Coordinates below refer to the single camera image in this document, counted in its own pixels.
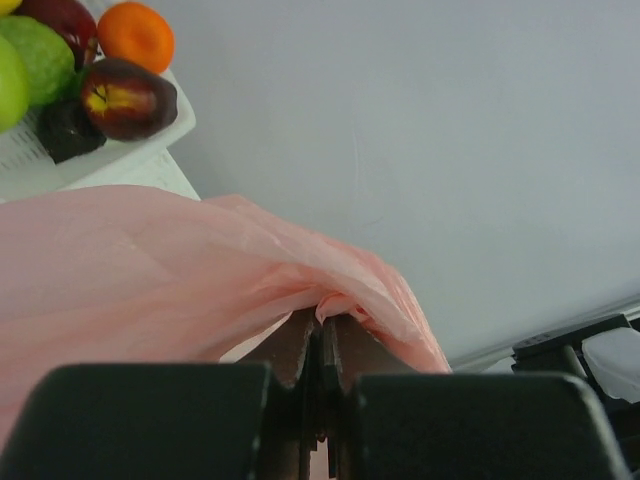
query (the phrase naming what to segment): white container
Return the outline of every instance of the white container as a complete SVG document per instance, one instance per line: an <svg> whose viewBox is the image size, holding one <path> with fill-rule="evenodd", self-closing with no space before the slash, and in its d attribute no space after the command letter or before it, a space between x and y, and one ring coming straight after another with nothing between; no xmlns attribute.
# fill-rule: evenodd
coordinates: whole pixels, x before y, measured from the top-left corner
<svg viewBox="0 0 640 480"><path fill-rule="evenodd" d="M112 3L104 0L81 0L99 19ZM170 71L163 75L178 90L178 117L155 136L138 142L107 143L98 150L55 165L35 136L37 112L29 112L16 127L0 134L0 198L6 201L40 195L82 184L88 177L108 169L113 175L132 162L144 162L183 137L196 125L191 104Z"/></svg>

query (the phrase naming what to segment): black object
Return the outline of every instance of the black object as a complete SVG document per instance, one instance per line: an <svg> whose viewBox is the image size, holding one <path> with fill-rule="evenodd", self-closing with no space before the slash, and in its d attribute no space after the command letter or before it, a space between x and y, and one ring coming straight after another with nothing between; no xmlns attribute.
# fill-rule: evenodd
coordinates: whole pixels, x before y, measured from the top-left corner
<svg viewBox="0 0 640 480"><path fill-rule="evenodd" d="M629 479L568 376L419 375L349 316L296 312L235 365L64 367L34 390L0 479Z"/></svg>
<svg viewBox="0 0 640 480"><path fill-rule="evenodd" d="M56 164L93 152L107 141L90 122L78 98L44 107L38 118L36 136Z"/></svg>

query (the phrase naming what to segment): plastic bag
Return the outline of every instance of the plastic bag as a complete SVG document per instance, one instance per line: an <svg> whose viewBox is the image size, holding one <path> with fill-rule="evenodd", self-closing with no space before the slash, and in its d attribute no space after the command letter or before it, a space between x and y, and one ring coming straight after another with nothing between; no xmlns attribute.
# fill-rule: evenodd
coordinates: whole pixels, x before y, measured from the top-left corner
<svg viewBox="0 0 640 480"><path fill-rule="evenodd" d="M419 370L449 368L396 270L238 196L118 186L8 203L0 252L0 445L56 366L217 361L314 305Z"/></svg>

